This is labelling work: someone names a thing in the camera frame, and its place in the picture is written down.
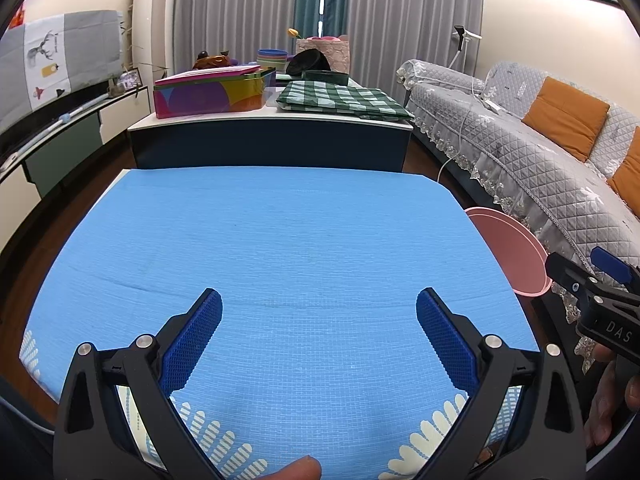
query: green checkered cloth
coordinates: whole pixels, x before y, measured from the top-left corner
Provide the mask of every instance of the green checkered cloth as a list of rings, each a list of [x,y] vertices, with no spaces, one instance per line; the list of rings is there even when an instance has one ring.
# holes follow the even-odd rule
[[[400,121],[414,117],[382,90],[321,81],[292,81],[276,102],[284,110],[351,114],[375,121]]]

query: silver screw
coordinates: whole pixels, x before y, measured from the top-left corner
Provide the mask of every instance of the silver screw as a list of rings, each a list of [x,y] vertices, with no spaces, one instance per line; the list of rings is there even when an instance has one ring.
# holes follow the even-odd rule
[[[484,338],[484,342],[489,348],[500,348],[502,346],[502,339],[497,335],[488,335]]]
[[[554,345],[553,343],[551,343],[546,346],[546,352],[549,355],[553,355],[554,357],[557,357],[560,355],[560,347],[558,345]]]
[[[149,334],[141,335],[138,339],[136,339],[136,346],[138,348],[148,348],[151,346],[151,343],[154,341],[153,337]]]
[[[89,343],[82,343],[78,347],[78,353],[80,355],[87,355],[90,351],[91,351],[91,344],[89,344]]]

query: green cabinet drawer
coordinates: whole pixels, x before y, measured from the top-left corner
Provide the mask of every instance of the green cabinet drawer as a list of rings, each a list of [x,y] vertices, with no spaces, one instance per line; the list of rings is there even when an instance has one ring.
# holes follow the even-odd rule
[[[31,182],[44,197],[80,162],[102,146],[100,119],[92,114],[69,126],[26,160]]]

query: sofa armrest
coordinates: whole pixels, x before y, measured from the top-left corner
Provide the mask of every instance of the sofa armrest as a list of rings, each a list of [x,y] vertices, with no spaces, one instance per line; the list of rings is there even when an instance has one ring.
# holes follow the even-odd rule
[[[476,77],[457,72],[444,66],[410,59],[396,71],[398,82],[411,90],[418,83],[428,83],[443,88],[462,90],[468,94],[480,94],[484,91],[484,81]]]

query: black hat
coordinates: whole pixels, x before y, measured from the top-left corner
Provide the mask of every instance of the black hat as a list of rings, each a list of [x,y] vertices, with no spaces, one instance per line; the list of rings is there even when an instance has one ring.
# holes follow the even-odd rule
[[[287,74],[292,76],[302,75],[305,70],[331,70],[331,67],[322,52],[310,48],[296,54],[287,66]]]

